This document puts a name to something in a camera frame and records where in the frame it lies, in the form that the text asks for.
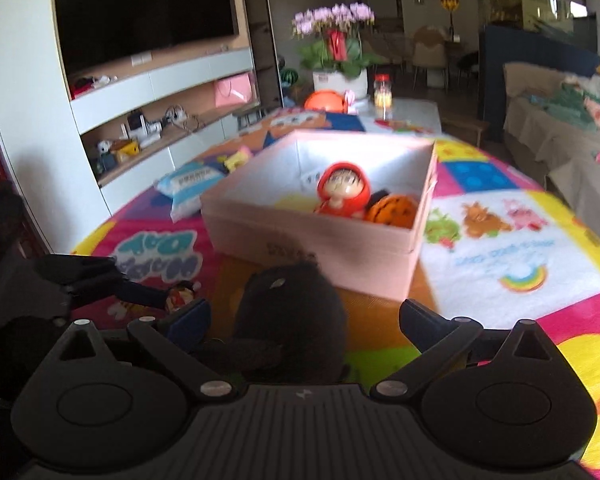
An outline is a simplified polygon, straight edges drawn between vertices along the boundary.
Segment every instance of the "potted orchid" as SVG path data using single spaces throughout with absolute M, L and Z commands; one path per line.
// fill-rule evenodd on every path
M 365 4 L 321 7 L 296 14 L 294 36 L 316 38 L 299 49 L 302 67 L 314 72 L 316 90 L 352 90 L 356 99 L 366 96 L 366 68 L 382 60 L 376 54 L 362 52 L 360 25 L 370 25 L 374 18 Z

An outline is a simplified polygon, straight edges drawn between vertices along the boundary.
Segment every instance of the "orange balloon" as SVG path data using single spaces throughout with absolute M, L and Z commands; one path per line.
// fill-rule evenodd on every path
M 318 90 L 312 93 L 304 102 L 304 108 L 317 112 L 333 112 L 345 114 L 349 105 L 341 94 L 333 90 Z

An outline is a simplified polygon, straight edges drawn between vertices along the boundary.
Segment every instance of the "pink bag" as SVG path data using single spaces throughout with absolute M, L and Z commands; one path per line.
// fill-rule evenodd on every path
M 253 97 L 249 74 L 238 74 L 216 81 L 216 108 L 247 104 Z

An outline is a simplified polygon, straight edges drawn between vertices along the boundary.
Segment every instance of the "blanket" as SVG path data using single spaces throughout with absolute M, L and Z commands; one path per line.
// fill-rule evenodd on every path
M 600 130 L 600 97 L 573 84 L 562 83 L 550 98 L 529 95 L 528 99 L 559 121 L 586 132 Z
M 216 160 L 240 145 L 257 152 L 267 132 L 295 128 L 397 135 L 406 122 L 279 110 L 248 134 L 207 152 Z M 598 407 L 598 426 L 582 463 L 600 479 L 600 240 L 558 199 L 515 168 L 449 136 L 436 137 L 438 184 L 410 296 L 442 316 L 469 316 L 487 328 L 537 319 L 574 367 Z M 257 164 L 257 156 L 249 164 Z M 171 199 L 149 189 L 76 248 L 114 256 L 130 278 L 167 287 L 197 282 L 213 309 L 211 336 L 231 333 L 242 288 L 256 264 L 214 252 L 201 216 L 172 223 Z M 349 290 L 339 294 L 349 315 L 349 377 L 370 386 L 417 356 L 397 323 L 399 303 Z M 161 312 L 101 301 L 75 311 L 100 328 Z

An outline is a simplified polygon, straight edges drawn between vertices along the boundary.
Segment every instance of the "open box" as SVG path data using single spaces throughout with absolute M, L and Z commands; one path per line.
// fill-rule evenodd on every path
M 319 203 L 320 176 L 341 161 L 362 168 L 372 192 L 416 196 L 413 229 L 280 208 L 288 196 Z M 296 130 L 203 193 L 202 215 L 221 253 L 268 267 L 315 260 L 336 286 L 402 301 L 435 183 L 432 140 Z

